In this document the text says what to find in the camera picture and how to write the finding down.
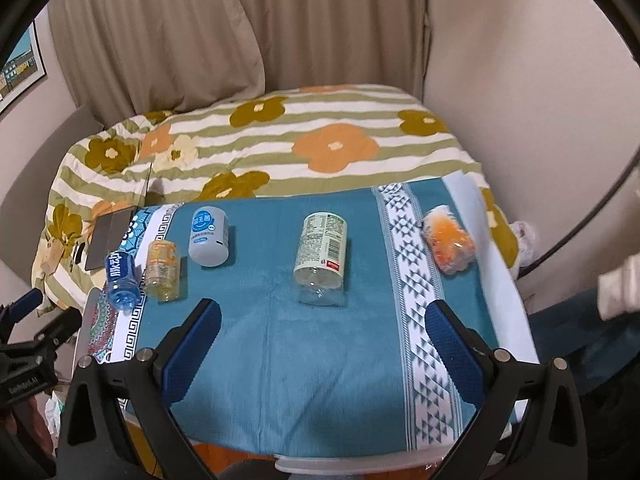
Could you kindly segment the green white label bottle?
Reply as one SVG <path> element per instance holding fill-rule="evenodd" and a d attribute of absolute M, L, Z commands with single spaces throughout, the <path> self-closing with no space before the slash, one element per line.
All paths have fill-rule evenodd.
<path fill-rule="evenodd" d="M 314 212 L 304 219 L 293 269 L 303 304 L 344 306 L 347 232 L 347 222 L 332 212 Z"/>

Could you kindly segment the blue label water bottle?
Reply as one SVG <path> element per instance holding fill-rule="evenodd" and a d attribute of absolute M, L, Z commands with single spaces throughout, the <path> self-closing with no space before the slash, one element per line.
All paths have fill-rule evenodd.
<path fill-rule="evenodd" d="M 106 299 L 117 311 L 131 312 L 141 298 L 134 258 L 115 250 L 105 258 Z"/>

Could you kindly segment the yellow clear small bottle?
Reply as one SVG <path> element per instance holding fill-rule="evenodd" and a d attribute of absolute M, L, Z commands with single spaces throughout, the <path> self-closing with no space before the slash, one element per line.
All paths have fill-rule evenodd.
<path fill-rule="evenodd" d="M 154 240 L 146 257 L 146 294 L 158 302 L 175 300 L 179 292 L 179 266 L 176 244 L 168 240 Z"/>

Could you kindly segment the orange patterned plastic bottle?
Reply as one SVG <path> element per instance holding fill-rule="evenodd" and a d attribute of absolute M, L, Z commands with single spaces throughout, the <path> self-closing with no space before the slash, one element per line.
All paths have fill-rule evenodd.
<path fill-rule="evenodd" d="M 446 205 L 431 209 L 422 220 L 421 233 L 442 273 L 464 271 L 475 259 L 475 245 L 469 233 Z"/>

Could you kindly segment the white blue label bottle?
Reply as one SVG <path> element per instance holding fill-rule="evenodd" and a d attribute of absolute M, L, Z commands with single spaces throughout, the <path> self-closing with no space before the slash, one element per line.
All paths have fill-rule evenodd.
<path fill-rule="evenodd" d="M 216 268 L 229 258 L 229 226 L 226 213 L 217 207 L 198 208 L 191 221 L 189 256 L 200 266 Z"/>

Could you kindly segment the teal patterned table cloth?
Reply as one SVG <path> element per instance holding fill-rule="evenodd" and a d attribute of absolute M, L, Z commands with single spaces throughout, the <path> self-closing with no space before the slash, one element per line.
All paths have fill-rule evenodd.
<path fill-rule="evenodd" d="M 422 220 L 446 205 L 475 245 L 462 272 L 442 273 Z M 538 359 L 510 271 L 489 233 L 474 180 L 441 179 L 287 198 L 226 200 L 231 254 L 206 269 L 184 262 L 181 299 L 147 299 L 91 336 L 101 362 L 155 347 L 203 298 L 221 329 L 172 411 L 192 439 L 258 455 L 334 458 L 453 444 L 474 413 L 428 339 L 425 309 L 446 301 L 465 326 L 517 359 Z M 299 301 L 293 278 L 304 219 L 348 226 L 345 303 Z"/>

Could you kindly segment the white tray board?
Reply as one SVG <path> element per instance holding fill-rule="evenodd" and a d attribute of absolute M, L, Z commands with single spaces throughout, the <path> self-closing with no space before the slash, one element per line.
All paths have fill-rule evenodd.
<path fill-rule="evenodd" d="M 353 476 L 406 470 L 441 462 L 452 444 L 430 446 L 424 450 L 385 455 L 334 458 L 300 458 L 280 456 L 277 470 L 304 476 Z"/>

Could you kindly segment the floral striped quilt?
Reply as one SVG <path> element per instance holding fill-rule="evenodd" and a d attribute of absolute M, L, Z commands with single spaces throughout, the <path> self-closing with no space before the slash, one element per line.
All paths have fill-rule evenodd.
<path fill-rule="evenodd" d="M 81 308 L 96 219 L 128 207 L 318 194 L 462 171 L 482 193 L 506 266 L 520 248 L 482 167 L 417 98 L 380 84 L 271 92 L 189 113 L 160 110 L 88 134 L 58 156 L 32 284 L 49 308 Z"/>

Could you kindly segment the beige curtain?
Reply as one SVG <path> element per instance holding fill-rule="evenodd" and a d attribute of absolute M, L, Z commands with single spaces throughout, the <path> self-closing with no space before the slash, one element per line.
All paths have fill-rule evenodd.
<path fill-rule="evenodd" d="M 74 102 L 105 125 L 272 90 L 390 84 L 420 96 L 427 0 L 51 0 Z"/>

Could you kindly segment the framed wall picture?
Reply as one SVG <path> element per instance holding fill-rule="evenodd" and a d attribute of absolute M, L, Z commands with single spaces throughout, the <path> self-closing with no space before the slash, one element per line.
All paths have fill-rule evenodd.
<path fill-rule="evenodd" d="M 46 75 L 36 24 L 32 23 L 18 40 L 17 46 L 1 69 L 0 113 L 3 114 Z"/>

